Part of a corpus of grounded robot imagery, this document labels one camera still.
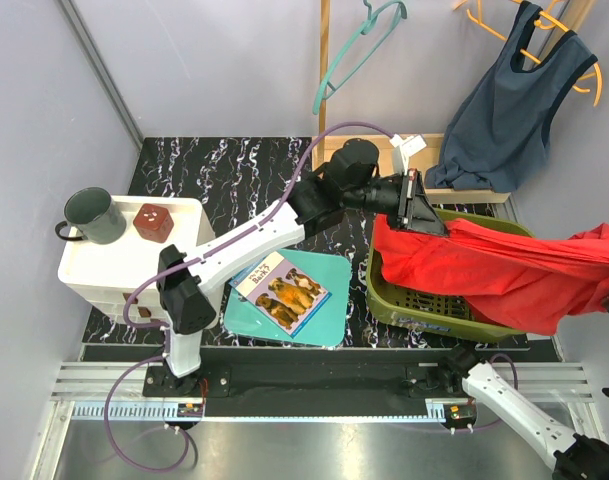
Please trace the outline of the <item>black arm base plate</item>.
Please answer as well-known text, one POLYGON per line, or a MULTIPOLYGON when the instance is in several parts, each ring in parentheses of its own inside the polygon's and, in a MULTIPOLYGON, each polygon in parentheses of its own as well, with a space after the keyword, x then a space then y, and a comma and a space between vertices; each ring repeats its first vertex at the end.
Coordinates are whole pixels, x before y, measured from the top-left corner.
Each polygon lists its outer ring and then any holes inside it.
POLYGON ((206 396, 211 418, 269 420, 422 415, 427 399, 465 400, 462 375, 477 355, 451 350, 205 347, 201 366, 179 377, 146 370, 146 397, 206 396))

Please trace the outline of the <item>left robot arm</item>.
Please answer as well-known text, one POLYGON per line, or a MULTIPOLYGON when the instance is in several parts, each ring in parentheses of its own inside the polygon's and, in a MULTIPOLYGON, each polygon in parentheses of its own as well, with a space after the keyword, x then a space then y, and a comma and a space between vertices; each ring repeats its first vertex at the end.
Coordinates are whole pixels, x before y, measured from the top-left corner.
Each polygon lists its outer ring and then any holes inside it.
POLYGON ((198 388, 202 332, 217 320, 225 282, 244 268, 340 224, 348 209, 381 214, 394 230, 447 235, 410 163, 425 149, 424 138, 395 135, 390 143, 390 176, 379 173, 374 143, 351 138, 255 218, 188 253, 174 245, 160 252, 157 290, 170 321, 164 381, 174 393, 187 396, 198 388))

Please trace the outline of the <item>navy blue tank top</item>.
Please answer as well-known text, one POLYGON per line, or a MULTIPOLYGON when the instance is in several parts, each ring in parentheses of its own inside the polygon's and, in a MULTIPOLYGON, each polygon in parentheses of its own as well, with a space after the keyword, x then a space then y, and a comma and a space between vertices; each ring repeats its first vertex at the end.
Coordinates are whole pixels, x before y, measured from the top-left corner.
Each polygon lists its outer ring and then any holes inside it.
POLYGON ((597 57, 569 30, 540 64, 525 69, 522 52, 542 12, 520 3, 498 58, 447 126, 427 187, 512 193, 546 164, 553 118, 597 57))

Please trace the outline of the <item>teal wire hanger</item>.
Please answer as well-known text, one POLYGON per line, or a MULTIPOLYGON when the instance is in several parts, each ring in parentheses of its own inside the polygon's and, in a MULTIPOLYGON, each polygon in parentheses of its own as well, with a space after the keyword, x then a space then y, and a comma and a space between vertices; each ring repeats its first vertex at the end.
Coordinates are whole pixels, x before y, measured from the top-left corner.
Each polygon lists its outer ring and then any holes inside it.
POLYGON ((339 91, 375 54, 382 44, 393 34, 397 27, 409 17, 405 1, 384 1, 374 6, 371 1, 362 1, 365 18, 347 37, 334 56, 330 52, 331 2, 320 2, 320 32, 319 32, 319 74, 312 113, 322 118, 326 102, 339 91), (336 70, 346 58, 350 58, 357 45, 366 37, 376 34, 369 48, 364 47, 361 57, 355 60, 353 66, 341 77, 336 70))

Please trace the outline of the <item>red tank top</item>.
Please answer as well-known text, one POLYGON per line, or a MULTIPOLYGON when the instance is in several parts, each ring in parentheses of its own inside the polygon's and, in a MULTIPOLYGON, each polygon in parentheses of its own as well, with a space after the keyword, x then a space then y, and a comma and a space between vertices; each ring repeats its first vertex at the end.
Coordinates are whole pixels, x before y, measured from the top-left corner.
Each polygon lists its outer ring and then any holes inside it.
POLYGON ((601 312, 609 295, 609 224, 565 240, 495 231, 463 218, 446 237, 374 224, 381 272, 392 284, 464 298, 483 318, 553 335, 566 316, 601 312))

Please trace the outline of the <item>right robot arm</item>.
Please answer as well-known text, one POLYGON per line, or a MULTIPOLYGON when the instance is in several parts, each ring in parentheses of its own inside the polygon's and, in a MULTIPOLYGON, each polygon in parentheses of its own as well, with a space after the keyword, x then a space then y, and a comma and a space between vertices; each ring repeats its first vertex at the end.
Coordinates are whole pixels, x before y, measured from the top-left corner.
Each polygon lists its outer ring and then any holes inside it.
POLYGON ((609 479, 609 445, 562 425, 524 397, 508 355, 486 360, 457 346, 438 361, 437 375, 447 395, 465 393, 490 408, 538 454, 554 479, 609 479))

